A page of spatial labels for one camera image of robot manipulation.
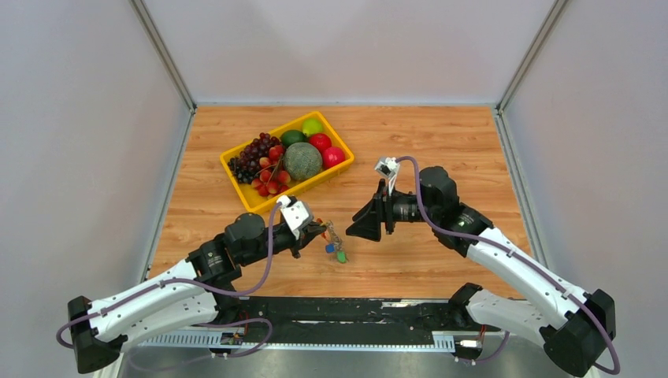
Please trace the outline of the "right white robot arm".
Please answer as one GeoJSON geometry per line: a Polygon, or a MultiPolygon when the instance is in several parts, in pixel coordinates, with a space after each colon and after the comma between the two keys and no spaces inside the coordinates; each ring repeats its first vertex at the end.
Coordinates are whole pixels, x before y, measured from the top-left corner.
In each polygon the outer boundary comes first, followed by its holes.
{"type": "Polygon", "coordinates": [[[583,377],[610,348],[616,332],[614,300],[588,292],[539,264],[487,217],[460,201],[456,182],[441,166],[422,169],[416,193],[391,184],[398,165],[380,163],[372,199],[353,217],[347,235],[378,242],[399,222],[425,222],[439,243],[484,266],[523,296],[515,301],[467,283],[451,296],[450,318],[459,328],[475,323],[518,335],[541,347],[571,376],[583,377]]]}

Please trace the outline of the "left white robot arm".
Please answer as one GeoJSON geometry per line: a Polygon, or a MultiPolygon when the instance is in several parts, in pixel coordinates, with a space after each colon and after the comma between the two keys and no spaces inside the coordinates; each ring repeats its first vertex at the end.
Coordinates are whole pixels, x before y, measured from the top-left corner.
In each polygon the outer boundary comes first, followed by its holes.
{"type": "Polygon", "coordinates": [[[214,320],[233,325],[241,314],[235,298],[251,293],[232,287],[241,269],[283,250],[299,258],[300,250],[325,230],[311,215],[281,217],[278,224],[266,226],[261,216],[244,213],[150,280],[103,299],[71,299],[69,321],[63,327],[71,340],[64,341],[59,332],[57,341],[72,349],[78,373],[86,374],[105,368],[151,337],[214,320]]]}

